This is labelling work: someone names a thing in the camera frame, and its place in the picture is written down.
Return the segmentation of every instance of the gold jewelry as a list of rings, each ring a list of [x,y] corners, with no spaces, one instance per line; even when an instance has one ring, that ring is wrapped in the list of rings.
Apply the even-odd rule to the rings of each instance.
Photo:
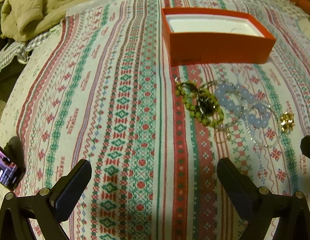
[[[288,112],[285,112],[280,117],[280,126],[282,132],[287,132],[289,130],[293,130],[293,127],[295,125],[294,122],[294,114],[290,114]]]

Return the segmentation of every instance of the phone screen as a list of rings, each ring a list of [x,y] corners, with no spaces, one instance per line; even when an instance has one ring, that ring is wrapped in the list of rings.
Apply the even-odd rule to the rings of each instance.
[[[8,158],[0,147],[0,183],[14,190],[21,180],[22,170]]]

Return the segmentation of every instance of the plaid blanket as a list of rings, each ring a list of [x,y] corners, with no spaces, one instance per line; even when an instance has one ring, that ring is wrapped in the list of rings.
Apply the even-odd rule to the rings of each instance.
[[[171,68],[161,30],[165,6],[252,14],[277,39],[270,60]],[[68,16],[61,37],[51,53],[38,52],[45,63],[33,60],[18,80],[0,143],[15,132],[23,142],[27,174],[18,195],[52,187],[79,159],[91,162],[92,180],[62,224],[71,239],[238,239],[245,223],[215,173],[223,157],[275,194],[303,191],[310,207],[310,161],[299,149],[310,134],[310,43],[295,18],[248,0],[104,0]],[[295,113],[296,127],[264,149],[253,145],[240,121],[222,142],[222,133],[214,138],[175,96],[176,76],[197,85],[240,82],[277,114]],[[224,112],[225,122],[234,118]],[[271,118],[255,137],[273,142],[275,123]],[[5,192],[0,189],[0,201]]]

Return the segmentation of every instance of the patterned blanket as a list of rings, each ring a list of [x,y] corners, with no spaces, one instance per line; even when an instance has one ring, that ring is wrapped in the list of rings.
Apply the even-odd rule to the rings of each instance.
[[[277,38],[269,61],[170,68],[160,16],[167,6],[252,14]],[[33,62],[33,75],[25,70],[18,80],[0,143],[14,132],[22,139],[27,174],[18,195],[52,187],[79,159],[91,162],[92,180],[62,224],[71,239],[238,239],[245,222],[215,173],[223,157],[258,187],[284,195],[303,191],[310,207],[310,161],[299,149],[310,134],[310,42],[287,14],[243,0],[101,1],[62,22],[51,54],[40,49],[35,53],[47,60]],[[263,149],[240,121],[231,140],[220,143],[223,133],[214,138],[213,129],[191,118],[175,96],[176,76],[198,85],[221,78],[240,82],[277,114],[295,113],[296,127],[276,147]],[[32,80],[27,89],[26,79]],[[226,122],[234,118],[224,112]],[[255,136],[274,141],[274,123]],[[0,200],[4,194],[0,190]]]

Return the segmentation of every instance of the red box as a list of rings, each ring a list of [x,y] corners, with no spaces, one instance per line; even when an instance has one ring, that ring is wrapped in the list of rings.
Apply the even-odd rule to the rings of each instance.
[[[247,30],[251,28],[254,35],[258,36],[229,32],[172,32],[167,16],[180,15],[183,17],[187,14],[196,17],[206,15],[203,17],[212,19],[214,17],[232,19],[234,24],[237,24],[236,21],[246,21],[251,25],[246,24]],[[233,28],[231,31],[246,30]],[[162,34],[171,66],[207,63],[263,64],[267,61],[276,42],[275,37],[253,16],[242,12],[210,8],[162,8]]]

